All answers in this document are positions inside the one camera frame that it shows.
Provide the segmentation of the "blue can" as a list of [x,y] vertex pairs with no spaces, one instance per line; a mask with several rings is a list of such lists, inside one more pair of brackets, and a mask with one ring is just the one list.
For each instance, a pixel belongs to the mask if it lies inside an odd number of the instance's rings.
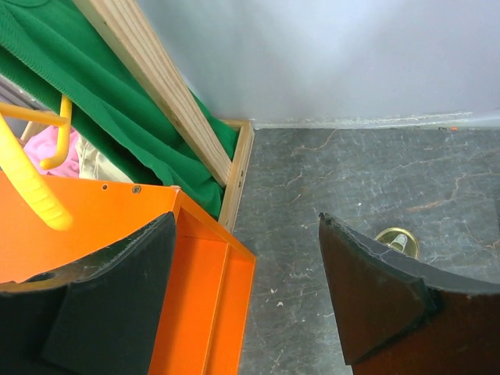
[[410,231],[404,228],[386,228],[375,237],[375,240],[413,259],[419,258],[419,242]]

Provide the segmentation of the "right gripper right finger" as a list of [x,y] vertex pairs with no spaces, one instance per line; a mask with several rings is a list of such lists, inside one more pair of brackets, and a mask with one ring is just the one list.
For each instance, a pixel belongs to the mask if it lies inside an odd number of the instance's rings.
[[354,373],[498,373],[497,284],[419,262],[326,213],[319,241]]

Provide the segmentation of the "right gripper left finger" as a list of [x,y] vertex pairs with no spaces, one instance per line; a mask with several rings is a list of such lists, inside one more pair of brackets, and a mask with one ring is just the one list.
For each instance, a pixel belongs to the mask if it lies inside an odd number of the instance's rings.
[[163,213],[65,266],[1,286],[4,374],[146,374],[173,261]]

